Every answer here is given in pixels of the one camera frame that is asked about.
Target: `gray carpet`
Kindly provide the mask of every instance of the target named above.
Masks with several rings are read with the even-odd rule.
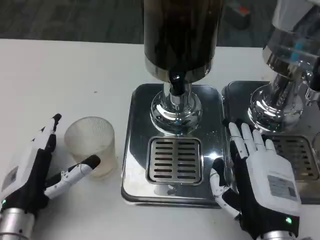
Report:
[[[250,26],[222,18],[218,46],[262,47],[277,0],[238,2]],[[141,0],[1,0],[0,38],[142,44]]]

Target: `white table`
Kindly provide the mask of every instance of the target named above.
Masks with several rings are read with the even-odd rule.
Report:
[[[261,80],[270,70],[260,48],[217,47],[211,73],[197,82],[219,91],[234,80]],[[33,138],[55,113],[57,148],[52,169],[74,164],[63,136],[85,116],[99,116],[115,129],[118,169],[101,181],[83,179],[51,201],[35,226],[35,240],[249,240],[220,209],[126,204],[120,194],[132,91],[160,83],[145,70],[142,45],[0,40],[0,179],[18,146]],[[303,206],[300,236],[319,239],[320,206]]]

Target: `plastic cup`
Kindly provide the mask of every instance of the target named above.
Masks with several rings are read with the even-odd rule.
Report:
[[[99,166],[90,174],[93,177],[105,176],[117,166],[115,131],[101,117],[88,116],[72,123],[64,134],[64,142],[77,163],[91,155],[100,158]]]

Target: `robot finger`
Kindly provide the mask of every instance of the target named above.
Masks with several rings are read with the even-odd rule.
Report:
[[[266,150],[265,143],[261,137],[260,132],[257,129],[255,129],[253,130],[252,135],[253,135],[253,140],[254,140],[256,149],[258,149],[258,151],[265,151]]]
[[[270,140],[270,139],[265,140],[265,148],[266,148],[267,152],[273,152],[273,153],[277,154],[274,142],[272,140]]]
[[[241,137],[241,134],[239,132],[239,129],[237,127],[237,125],[233,122],[229,123],[229,130],[230,130],[230,134],[231,134],[231,142],[234,142],[235,147],[236,147],[236,151],[239,153],[239,156],[241,159],[244,159],[245,157],[248,157],[248,152],[247,152],[247,148],[245,145],[245,142],[243,140],[243,138]]]
[[[249,128],[249,125],[246,123],[241,124],[241,131],[243,135],[243,141],[248,149],[249,155],[253,154],[255,151],[257,151],[254,139],[251,134],[251,130]]]

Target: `drip tray grate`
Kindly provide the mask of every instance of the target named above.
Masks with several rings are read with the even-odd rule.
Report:
[[[319,170],[309,141],[303,136],[268,135],[276,152],[291,162],[295,179],[309,182],[319,178]]]
[[[202,179],[200,142],[195,138],[153,138],[148,159],[150,182],[195,185]]]

